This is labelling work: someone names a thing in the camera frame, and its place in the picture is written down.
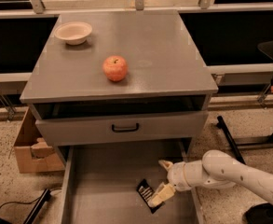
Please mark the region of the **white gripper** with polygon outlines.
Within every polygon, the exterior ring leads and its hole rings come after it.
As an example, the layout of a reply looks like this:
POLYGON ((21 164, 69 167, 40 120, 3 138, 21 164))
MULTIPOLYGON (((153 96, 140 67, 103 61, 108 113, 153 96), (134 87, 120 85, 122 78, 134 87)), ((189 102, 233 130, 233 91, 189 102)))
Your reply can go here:
POLYGON ((191 186, 185 178, 185 163, 183 161, 172 163, 171 161, 159 160, 158 163, 168 171, 167 179, 169 183, 161 183, 158 186, 157 190, 148 201, 150 207, 157 207, 173 197, 175 190, 180 192, 191 190, 191 186))

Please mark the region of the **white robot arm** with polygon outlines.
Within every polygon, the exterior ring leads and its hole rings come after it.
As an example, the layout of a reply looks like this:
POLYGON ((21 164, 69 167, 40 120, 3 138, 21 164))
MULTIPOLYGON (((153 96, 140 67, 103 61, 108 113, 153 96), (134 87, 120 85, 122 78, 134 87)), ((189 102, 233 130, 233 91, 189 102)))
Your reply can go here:
POLYGON ((226 189, 234 184, 258 195, 273 205, 273 174, 247 166, 219 150, 207 151, 201 160, 176 162, 160 160, 168 172, 168 184, 161 183, 148 201, 156 207, 170 199, 176 191, 194 187, 226 189))

